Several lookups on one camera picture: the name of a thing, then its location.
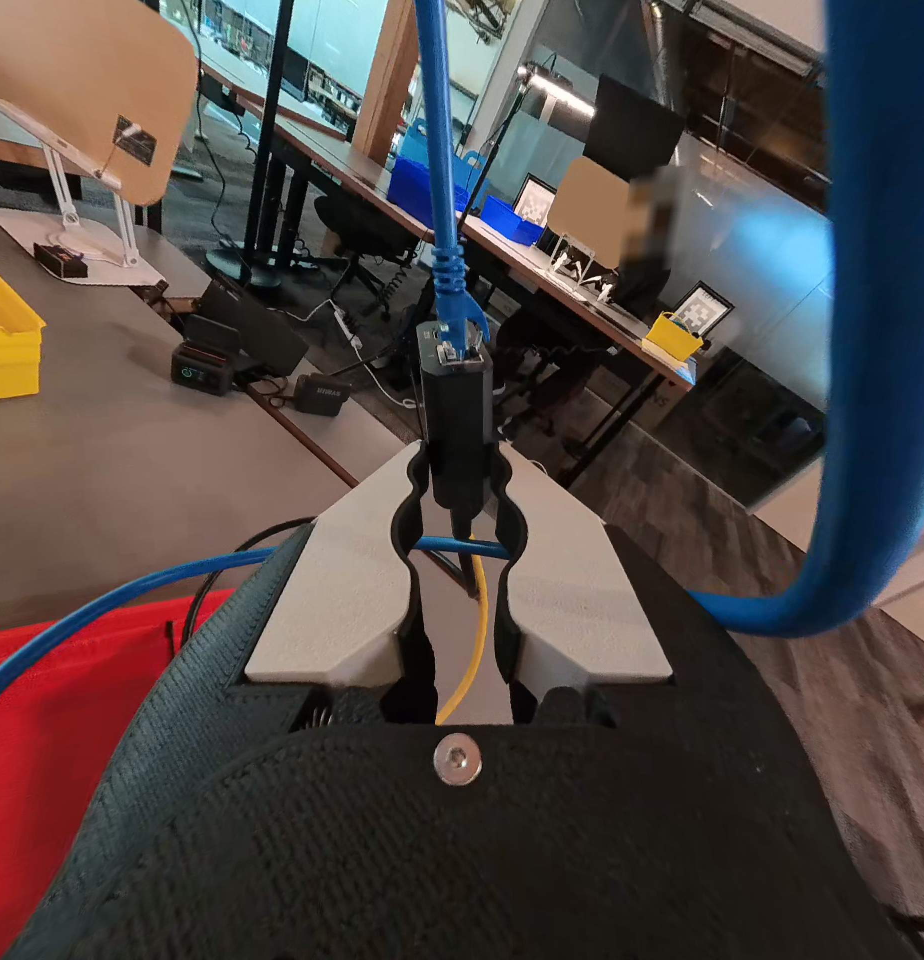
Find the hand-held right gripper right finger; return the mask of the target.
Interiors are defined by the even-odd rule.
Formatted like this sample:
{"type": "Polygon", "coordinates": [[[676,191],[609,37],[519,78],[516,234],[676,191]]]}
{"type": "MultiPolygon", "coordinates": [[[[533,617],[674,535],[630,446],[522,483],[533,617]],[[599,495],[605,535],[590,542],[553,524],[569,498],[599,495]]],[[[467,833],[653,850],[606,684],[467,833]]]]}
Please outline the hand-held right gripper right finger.
{"type": "Polygon", "coordinates": [[[502,441],[492,459],[499,580],[495,659],[525,690],[658,684],[672,667],[605,524],[502,441]]]}

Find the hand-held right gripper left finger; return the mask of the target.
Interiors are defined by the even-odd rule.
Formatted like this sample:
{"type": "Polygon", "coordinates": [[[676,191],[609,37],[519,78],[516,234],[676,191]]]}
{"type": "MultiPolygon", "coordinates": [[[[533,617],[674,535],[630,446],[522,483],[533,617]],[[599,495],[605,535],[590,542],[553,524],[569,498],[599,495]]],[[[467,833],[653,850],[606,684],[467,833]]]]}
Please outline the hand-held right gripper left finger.
{"type": "Polygon", "coordinates": [[[417,570],[428,484],[409,443],[316,520],[245,667],[253,683],[432,686],[417,570]]]}

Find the black ethernet adapter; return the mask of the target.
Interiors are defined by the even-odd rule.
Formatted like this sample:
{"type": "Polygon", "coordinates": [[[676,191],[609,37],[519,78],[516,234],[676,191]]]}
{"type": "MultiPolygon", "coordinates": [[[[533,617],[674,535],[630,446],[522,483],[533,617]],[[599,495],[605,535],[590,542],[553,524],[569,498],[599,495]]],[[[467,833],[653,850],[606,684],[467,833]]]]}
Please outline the black ethernet adapter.
{"type": "Polygon", "coordinates": [[[480,343],[450,361],[438,323],[417,327],[426,449],[435,501],[448,510],[453,536],[467,541],[490,490],[492,357],[480,343]]]}

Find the yellow plastic bin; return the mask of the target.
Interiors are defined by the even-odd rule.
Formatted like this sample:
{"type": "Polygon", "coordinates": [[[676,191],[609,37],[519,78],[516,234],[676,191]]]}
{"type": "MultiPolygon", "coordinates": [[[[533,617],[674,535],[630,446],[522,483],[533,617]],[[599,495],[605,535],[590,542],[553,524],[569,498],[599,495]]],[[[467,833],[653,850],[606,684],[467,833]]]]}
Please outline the yellow plastic bin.
{"type": "Polygon", "coordinates": [[[45,322],[0,276],[0,400],[38,395],[45,322]]]}

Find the black pouch with white print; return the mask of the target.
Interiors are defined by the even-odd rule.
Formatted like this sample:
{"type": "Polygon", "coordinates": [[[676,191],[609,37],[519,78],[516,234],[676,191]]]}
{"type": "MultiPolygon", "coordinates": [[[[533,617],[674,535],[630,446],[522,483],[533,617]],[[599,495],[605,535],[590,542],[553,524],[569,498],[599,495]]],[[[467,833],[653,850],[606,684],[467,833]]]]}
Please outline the black pouch with white print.
{"type": "Polygon", "coordinates": [[[307,372],[298,376],[289,403],[301,414],[337,417],[351,396],[351,385],[335,376],[307,372]]]}

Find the printed cardboard box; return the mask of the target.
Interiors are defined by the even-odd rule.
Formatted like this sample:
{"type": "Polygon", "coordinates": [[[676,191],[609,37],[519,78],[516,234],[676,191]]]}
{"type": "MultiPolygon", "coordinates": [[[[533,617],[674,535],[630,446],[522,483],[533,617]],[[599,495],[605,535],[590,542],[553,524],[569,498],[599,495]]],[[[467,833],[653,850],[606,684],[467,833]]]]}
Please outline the printed cardboard box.
{"type": "Polygon", "coordinates": [[[632,374],[632,378],[635,382],[629,383],[623,389],[618,401],[610,406],[592,428],[590,440],[623,415],[631,415],[631,423],[646,434],[655,434],[675,407],[694,388],[696,382],[696,374],[691,369],[680,371],[676,381],[661,380],[655,383],[659,376],[654,372],[644,376],[632,374]]]}

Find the black power station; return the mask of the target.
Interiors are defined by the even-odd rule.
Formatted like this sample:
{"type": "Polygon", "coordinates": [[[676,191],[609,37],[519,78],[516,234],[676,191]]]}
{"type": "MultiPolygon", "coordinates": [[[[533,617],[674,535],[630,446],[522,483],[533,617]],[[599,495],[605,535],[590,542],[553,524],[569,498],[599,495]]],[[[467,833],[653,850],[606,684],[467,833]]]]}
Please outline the black power station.
{"type": "Polygon", "coordinates": [[[171,355],[170,379],[180,387],[223,397],[231,390],[240,352],[241,335],[235,328],[190,314],[171,355]]]}

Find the black flat case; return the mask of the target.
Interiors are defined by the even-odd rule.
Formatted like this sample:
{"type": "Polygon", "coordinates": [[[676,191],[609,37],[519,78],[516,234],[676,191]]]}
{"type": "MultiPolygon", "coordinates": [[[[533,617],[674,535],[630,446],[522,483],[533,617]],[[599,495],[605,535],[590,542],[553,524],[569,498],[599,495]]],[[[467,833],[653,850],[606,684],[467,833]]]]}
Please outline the black flat case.
{"type": "Polygon", "coordinates": [[[234,330],[241,352],[271,375],[287,378],[308,351],[308,344],[282,312],[264,306],[227,277],[209,282],[197,313],[234,330]]]}

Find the small yellow bin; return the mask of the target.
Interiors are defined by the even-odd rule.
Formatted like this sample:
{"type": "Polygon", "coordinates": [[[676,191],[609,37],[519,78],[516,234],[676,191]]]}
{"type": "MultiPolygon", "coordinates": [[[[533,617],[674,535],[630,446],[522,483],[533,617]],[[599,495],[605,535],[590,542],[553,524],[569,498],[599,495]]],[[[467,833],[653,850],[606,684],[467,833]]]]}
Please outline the small yellow bin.
{"type": "Polygon", "coordinates": [[[651,325],[643,343],[651,344],[675,362],[684,363],[702,350],[706,342],[681,325],[674,313],[663,311],[651,325]]]}

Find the red plastic bin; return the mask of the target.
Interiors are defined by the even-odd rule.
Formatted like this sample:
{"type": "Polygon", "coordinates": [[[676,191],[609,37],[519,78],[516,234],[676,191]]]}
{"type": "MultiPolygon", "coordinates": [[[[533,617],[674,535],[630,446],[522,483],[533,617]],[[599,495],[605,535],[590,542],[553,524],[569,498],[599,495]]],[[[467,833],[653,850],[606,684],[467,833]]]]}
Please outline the red plastic bin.
{"type": "Polygon", "coordinates": [[[107,613],[0,696],[0,957],[68,856],[133,715],[180,652],[191,600],[107,613]]]}

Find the small blue plastic bin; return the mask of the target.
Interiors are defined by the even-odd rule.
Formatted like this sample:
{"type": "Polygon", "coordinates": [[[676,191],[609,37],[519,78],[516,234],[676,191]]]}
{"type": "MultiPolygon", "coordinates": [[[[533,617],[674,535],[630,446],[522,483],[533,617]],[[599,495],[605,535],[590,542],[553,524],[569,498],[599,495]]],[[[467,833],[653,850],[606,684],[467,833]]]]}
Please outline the small blue plastic bin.
{"type": "Polygon", "coordinates": [[[520,217],[509,204],[493,196],[485,198],[480,220],[516,245],[534,246],[543,233],[542,226],[520,217]]]}

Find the wooden board on clear stand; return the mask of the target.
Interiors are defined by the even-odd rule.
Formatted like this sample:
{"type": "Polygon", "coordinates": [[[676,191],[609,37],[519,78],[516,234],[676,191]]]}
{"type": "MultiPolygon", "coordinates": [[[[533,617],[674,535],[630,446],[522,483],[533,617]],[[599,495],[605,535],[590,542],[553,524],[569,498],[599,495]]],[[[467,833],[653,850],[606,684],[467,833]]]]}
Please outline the wooden board on clear stand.
{"type": "Polygon", "coordinates": [[[631,231],[630,186],[586,156],[571,162],[548,213],[556,238],[548,271],[569,290],[610,282],[631,231]]]}

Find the large blue plastic bin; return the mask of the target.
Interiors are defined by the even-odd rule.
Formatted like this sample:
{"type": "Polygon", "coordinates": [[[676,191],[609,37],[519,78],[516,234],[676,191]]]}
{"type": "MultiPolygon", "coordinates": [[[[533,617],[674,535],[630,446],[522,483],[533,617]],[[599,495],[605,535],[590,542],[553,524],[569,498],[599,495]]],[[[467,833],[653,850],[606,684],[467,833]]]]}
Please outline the large blue plastic bin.
{"type": "MultiPolygon", "coordinates": [[[[427,125],[422,117],[407,129],[391,172],[387,200],[431,231],[433,213],[427,133],[427,125]]],[[[455,210],[462,212],[466,209],[471,191],[478,182],[485,158],[470,150],[463,157],[454,155],[452,162],[455,210]]]]}

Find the small black box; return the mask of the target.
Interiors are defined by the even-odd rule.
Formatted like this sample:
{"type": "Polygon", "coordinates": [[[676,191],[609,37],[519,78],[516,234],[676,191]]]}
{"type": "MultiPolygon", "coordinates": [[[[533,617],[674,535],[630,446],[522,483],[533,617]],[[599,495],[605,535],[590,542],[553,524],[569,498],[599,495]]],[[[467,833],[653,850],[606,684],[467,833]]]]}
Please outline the small black box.
{"type": "Polygon", "coordinates": [[[60,245],[35,243],[33,256],[48,273],[64,282],[86,281],[88,266],[84,254],[60,245]]]}

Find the black pole stand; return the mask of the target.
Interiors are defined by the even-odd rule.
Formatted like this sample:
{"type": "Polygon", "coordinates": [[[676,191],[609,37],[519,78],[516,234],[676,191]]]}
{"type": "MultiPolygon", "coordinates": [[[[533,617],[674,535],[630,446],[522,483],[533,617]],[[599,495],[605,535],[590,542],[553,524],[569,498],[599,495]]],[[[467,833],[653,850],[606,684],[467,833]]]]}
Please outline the black pole stand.
{"type": "Polygon", "coordinates": [[[278,198],[273,198],[269,187],[273,173],[276,118],[294,6],[294,1],[280,1],[278,4],[276,32],[242,246],[233,246],[233,242],[230,242],[230,246],[221,246],[206,255],[216,274],[223,274],[231,280],[237,279],[244,290],[254,292],[273,291],[280,284],[276,270],[269,265],[272,250],[270,247],[263,248],[262,234],[263,227],[270,220],[269,214],[277,215],[279,203],[278,198]]]}

